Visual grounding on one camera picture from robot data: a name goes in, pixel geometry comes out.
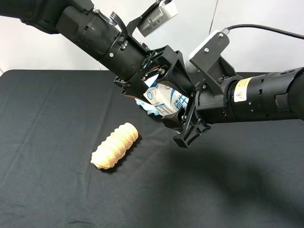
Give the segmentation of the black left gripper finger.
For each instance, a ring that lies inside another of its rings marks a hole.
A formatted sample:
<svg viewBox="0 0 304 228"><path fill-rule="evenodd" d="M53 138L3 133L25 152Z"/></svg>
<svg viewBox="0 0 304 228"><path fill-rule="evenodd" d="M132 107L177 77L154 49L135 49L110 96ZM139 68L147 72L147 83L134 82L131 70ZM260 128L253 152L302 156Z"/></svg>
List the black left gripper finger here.
<svg viewBox="0 0 304 228"><path fill-rule="evenodd" d="M135 98L143 102L148 102L144 96L144 93L147 91L147 89L148 86L142 80L137 80L130 85L124 85L122 95Z"/></svg>
<svg viewBox="0 0 304 228"><path fill-rule="evenodd" d="M195 90L182 62L177 59L170 66L163 66L164 73L159 73L156 82L169 86L186 97L190 97Z"/></svg>

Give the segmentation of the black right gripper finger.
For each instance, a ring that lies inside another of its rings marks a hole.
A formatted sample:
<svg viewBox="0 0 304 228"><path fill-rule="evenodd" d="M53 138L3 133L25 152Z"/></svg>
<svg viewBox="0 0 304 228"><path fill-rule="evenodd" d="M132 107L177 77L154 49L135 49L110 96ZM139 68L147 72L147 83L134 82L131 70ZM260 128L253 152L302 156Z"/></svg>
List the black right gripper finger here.
<svg viewBox="0 0 304 228"><path fill-rule="evenodd" d="M186 123L185 111L177 111L173 114L164 116L161 121L167 128L182 132Z"/></svg>

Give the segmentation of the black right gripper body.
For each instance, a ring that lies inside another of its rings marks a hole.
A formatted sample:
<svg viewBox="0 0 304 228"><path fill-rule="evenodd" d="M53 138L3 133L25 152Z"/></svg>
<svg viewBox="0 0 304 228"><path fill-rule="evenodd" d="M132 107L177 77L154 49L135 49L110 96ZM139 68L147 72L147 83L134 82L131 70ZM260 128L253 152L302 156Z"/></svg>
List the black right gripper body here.
<svg viewBox="0 0 304 228"><path fill-rule="evenodd" d="M185 111L178 111L176 117L181 122L179 134L174 141L181 148L188 148L198 137L211 129L211 119L227 107L229 79L216 82L204 79L195 86L190 104Z"/></svg>

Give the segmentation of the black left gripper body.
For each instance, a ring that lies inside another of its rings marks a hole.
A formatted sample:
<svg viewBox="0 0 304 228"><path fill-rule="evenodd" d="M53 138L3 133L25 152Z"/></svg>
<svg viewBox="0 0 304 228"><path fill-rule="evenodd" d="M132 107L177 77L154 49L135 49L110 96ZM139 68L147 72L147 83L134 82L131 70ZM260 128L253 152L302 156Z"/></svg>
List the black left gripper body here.
<svg viewBox="0 0 304 228"><path fill-rule="evenodd" d="M114 83L123 89L124 85L130 85L137 80L146 82L152 76L159 76L164 73L163 66L170 66L174 61L179 59L183 64L183 55L180 51L174 51L170 46L155 49L148 52L148 56L144 60L140 69L130 79L122 79L116 77Z"/></svg>

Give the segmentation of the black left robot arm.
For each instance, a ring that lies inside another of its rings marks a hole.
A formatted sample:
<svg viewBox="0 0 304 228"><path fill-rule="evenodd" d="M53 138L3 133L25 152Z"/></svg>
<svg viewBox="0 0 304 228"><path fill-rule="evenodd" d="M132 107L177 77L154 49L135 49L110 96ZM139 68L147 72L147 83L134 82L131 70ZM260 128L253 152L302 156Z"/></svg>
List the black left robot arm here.
<svg viewBox="0 0 304 228"><path fill-rule="evenodd" d="M190 96L195 87L182 53L169 46L150 50L132 36L160 7L156 1L128 24L116 13L106 17L89 0L3 0L0 14L48 34L63 35L115 74L114 83L122 88L122 95L144 100L145 81L157 76L157 83Z"/></svg>

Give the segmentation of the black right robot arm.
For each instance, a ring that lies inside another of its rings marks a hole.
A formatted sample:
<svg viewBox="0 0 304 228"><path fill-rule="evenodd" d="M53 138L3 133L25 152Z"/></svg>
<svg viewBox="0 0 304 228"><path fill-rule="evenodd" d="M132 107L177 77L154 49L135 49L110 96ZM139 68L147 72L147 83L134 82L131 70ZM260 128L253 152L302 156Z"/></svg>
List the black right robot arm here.
<svg viewBox="0 0 304 228"><path fill-rule="evenodd" d="M161 119L178 132L173 139L179 147L189 147L212 124L304 118L302 67L245 79L222 77L219 86L222 93L216 96L201 81L186 108Z"/></svg>

